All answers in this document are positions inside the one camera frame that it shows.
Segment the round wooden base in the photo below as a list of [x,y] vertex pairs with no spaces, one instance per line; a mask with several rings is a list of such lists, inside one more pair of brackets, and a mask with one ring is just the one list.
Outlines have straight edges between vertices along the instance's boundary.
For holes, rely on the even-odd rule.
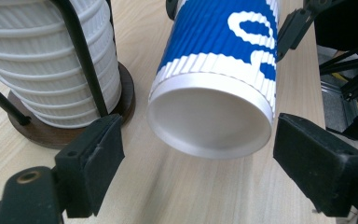
[[[135,91],[131,74],[127,68],[123,64],[119,63],[118,69],[120,72],[122,91],[120,100],[111,114],[121,115],[123,123],[125,123],[132,118],[133,111],[135,109]],[[7,99],[25,116],[31,118],[30,124],[21,126],[15,119],[8,116],[11,124],[22,135],[39,146],[62,149],[85,130],[85,128],[60,129],[49,126],[40,121],[33,113],[25,108],[21,100],[12,92],[9,93]]]

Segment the black metal frame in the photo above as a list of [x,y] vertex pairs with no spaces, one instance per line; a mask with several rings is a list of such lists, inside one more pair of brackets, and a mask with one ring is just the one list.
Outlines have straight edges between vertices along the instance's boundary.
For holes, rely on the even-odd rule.
[[[321,75],[327,75],[331,73],[346,71],[358,68],[358,59],[350,60],[347,62],[342,62],[342,60],[347,59],[348,57],[358,53],[358,48],[352,49],[326,63],[322,63],[319,66]],[[358,98],[358,75],[347,82],[341,87],[342,95],[345,100],[355,100]]]

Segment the light wood surface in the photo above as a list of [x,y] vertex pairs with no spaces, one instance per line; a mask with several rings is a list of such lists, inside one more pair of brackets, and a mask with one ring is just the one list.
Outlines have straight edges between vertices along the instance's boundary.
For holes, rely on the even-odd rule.
[[[246,158],[211,161],[172,149],[151,132],[147,97],[172,28],[164,0],[112,1],[117,55],[134,78],[135,114],[122,129],[126,158],[100,214],[65,223],[335,223],[313,205],[272,158],[274,137]],[[282,1],[281,23],[302,1]],[[277,115],[324,126],[313,27],[279,63]],[[0,91],[8,88],[0,83]],[[56,150],[29,142],[0,109],[0,198],[8,178],[25,168],[54,166]]]

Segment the white paper cup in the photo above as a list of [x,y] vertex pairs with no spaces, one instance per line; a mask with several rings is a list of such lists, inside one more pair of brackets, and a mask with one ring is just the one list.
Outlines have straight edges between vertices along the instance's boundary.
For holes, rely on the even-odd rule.
[[[104,0],[98,0],[80,14],[79,19],[84,35],[89,39],[109,22],[109,6]],[[72,46],[63,20],[40,27],[0,29],[0,53],[31,56],[60,51]]]
[[[92,4],[94,4],[99,0],[70,0],[70,1],[72,3],[72,6],[75,8],[75,11],[79,14],[80,12],[91,7]],[[49,3],[49,0],[0,0],[0,7],[18,7],[21,5],[28,5],[28,4],[35,4],[35,3],[40,4],[45,2]]]
[[[115,85],[117,85],[115,83],[120,81],[120,76],[117,69],[118,62],[116,55],[112,55],[112,57],[110,57],[110,61],[110,66],[108,66],[107,69],[103,70],[98,76],[102,90],[105,90],[105,88],[107,87],[115,88]],[[1,75],[0,81],[3,82],[5,85],[9,86],[13,91],[15,91],[17,95],[20,96],[19,98],[26,99],[36,104],[44,105],[46,107],[60,107],[64,105],[70,105],[91,97],[90,88],[87,83],[61,91],[33,91],[12,85],[11,83],[7,82]]]
[[[106,93],[105,95],[113,96],[110,97],[110,102],[106,103],[108,106],[107,108],[108,112],[111,112],[115,108],[119,99],[119,96],[117,97],[117,95],[111,93],[121,92],[120,82],[115,82],[113,84],[117,84],[117,86],[116,87],[112,86],[112,88],[107,88],[107,91],[105,92]],[[56,128],[64,128],[64,129],[84,128],[100,117],[98,110],[95,108],[95,106],[91,110],[86,111],[84,113],[71,113],[73,115],[69,115],[69,116],[46,115],[31,108],[27,104],[24,104],[24,106],[27,107],[31,112],[33,112],[33,114],[42,122]]]
[[28,1],[28,3],[0,1],[0,29],[23,29],[60,22],[62,17],[50,1]]
[[272,132],[276,1],[181,4],[151,88],[150,127],[190,155],[249,155]]
[[[96,43],[91,44],[91,48],[94,48],[94,56],[92,57],[95,72],[100,76],[100,73],[107,69],[111,65],[111,63],[117,63],[117,56],[116,56],[116,48],[115,44],[113,43],[113,30],[110,26],[106,27],[105,30],[106,34],[103,34]],[[81,85],[83,83],[86,83],[85,76],[83,74],[83,71],[81,70],[81,67],[71,69],[69,71],[60,72],[57,74],[51,74],[51,75],[44,75],[39,73],[37,69],[31,69],[26,70],[26,66],[23,66],[23,70],[21,72],[23,73],[29,73],[26,75],[23,74],[17,74],[13,71],[7,71],[0,68],[0,75],[2,78],[20,88],[24,88],[27,90],[35,90],[35,91],[59,91],[64,90],[68,88],[73,88],[75,86]],[[118,69],[113,70],[113,75],[117,76]]]
[[[87,40],[91,58],[95,58],[113,42],[113,28],[109,21]],[[59,51],[37,55],[13,55],[0,52],[0,69],[21,75],[46,75],[65,72],[80,66],[72,46]]]
[[[41,105],[36,102],[23,98],[18,92],[13,93],[27,106],[32,112],[37,111],[39,115],[51,115],[55,117],[72,117],[84,114],[87,111],[96,109],[92,96],[75,101],[68,105]],[[117,79],[110,80],[102,89],[103,98],[108,112],[111,112],[117,105],[121,94],[121,83]]]

